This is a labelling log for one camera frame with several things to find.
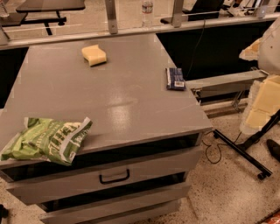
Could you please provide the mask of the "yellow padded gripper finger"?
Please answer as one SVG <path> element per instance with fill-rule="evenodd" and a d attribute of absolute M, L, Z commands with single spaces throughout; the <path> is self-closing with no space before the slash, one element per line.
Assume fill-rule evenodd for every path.
<path fill-rule="evenodd" d="M 255 134 L 279 109 L 280 76 L 269 75 L 263 81 L 255 80 L 249 90 L 248 106 L 242 114 L 241 133 Z"/>
<path fill-rule="evenodd" d="M 247 61 L 258 60 L 259 45 L 260 39 L 257 39 L 250 46 L 241 51 L 239 58 Z"/>

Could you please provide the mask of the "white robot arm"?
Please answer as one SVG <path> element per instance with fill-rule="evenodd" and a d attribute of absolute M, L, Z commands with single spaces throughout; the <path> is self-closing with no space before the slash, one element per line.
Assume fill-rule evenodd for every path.
<path fill-rule="evenodd" d="M 263 81 L 255 80 L 249 90 L 240 131 L 251 135 L 280 109 L 280 17 L 261 38 L 242 50 L 239 58 L 256 60 L 259 69 L 269 74 Z"/>

